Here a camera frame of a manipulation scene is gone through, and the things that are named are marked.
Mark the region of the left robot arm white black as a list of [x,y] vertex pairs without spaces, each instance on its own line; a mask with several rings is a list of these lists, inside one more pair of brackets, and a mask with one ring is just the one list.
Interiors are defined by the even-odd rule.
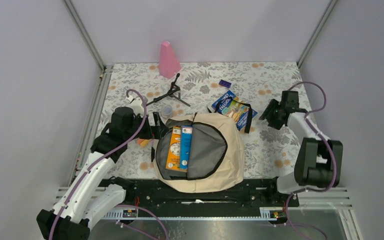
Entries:
[[68,191],[51,210],[42,209],[37,215],[36,221],[44,239],[87,240],[93,227],[116,205],[128,206],[134,202],[134,190],[120,177],[96,199],[91,197],[127,150],[129,142],[136,138],[157,140],[168,132],[158,112],[153,112],[151,118],[153,125],[140,106],[115,109],[110,122],[93,141],[87,160]]

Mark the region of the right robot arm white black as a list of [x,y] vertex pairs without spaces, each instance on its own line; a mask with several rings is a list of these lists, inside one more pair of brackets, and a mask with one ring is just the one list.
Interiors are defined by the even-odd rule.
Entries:
[[308,111],[300,108],[297,91],[284,90],[279,101],[272,99],[260,120],[266,120],[276,130],[288,127],[300,142],[293,172],[277,177],[276,187],[266,193],[271,205],[281,205],[287,194],[306,190],[325,192],[339,184],[343,144],[317,128]]

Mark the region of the cream canvas backpack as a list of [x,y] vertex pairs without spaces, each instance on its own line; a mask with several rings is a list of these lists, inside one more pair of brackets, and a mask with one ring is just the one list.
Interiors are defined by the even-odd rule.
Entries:
[[[155,140],[151,162],[156,177],[181,193],[227,190],[244,180],[245,145],[233,118],[220,113],[178,115],[165,121],[168,132]],[[186,171],[168,167],[173,128],[191,126],[191,148]]]

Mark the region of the orange children's book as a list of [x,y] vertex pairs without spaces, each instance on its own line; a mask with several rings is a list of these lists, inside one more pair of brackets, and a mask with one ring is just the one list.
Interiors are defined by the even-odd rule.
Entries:
[[170,142],[168,146],[168,155],[166,159],[165,168],[172,171],[181,171],[181,128],[178,126],[173,127]]

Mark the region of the blue round-logo book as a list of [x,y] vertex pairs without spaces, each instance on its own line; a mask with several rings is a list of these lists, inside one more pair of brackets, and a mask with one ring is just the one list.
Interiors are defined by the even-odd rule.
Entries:
[[186,171],[188,168],[190,150],[191,150],[191,141],[192,141],[193,127],[183,125],[181,127],[181,136],[180,136],[180,166],[179,168],[182,171]]

